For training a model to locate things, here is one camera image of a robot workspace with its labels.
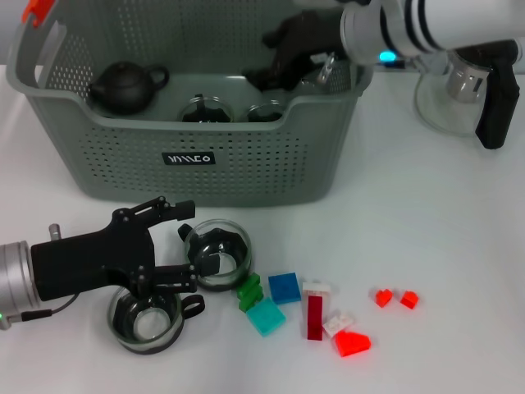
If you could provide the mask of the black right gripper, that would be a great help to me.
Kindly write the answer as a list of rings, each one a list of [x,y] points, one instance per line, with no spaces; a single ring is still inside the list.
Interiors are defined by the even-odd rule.
[[[260,91],[293,90],[304,75],[311,56],[334,53],[347,59],[340,25],[342,11],[302,11],[264,33],[262,43],[267,48],[278,46],[278,62],[261,69],[242,71],[242,76]]]

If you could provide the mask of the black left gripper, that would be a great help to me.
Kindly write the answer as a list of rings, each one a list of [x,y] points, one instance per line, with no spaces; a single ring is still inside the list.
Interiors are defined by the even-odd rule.
[[[41,300],[72,296],[105,286],[123,286],[134,296],[195,293],[199,278],[219,273],[220,258],[155,266],[150,226],[195,217],[193,200],[171,205],[164,196],[120,208],[100,231],[33,245],[34,282]]]

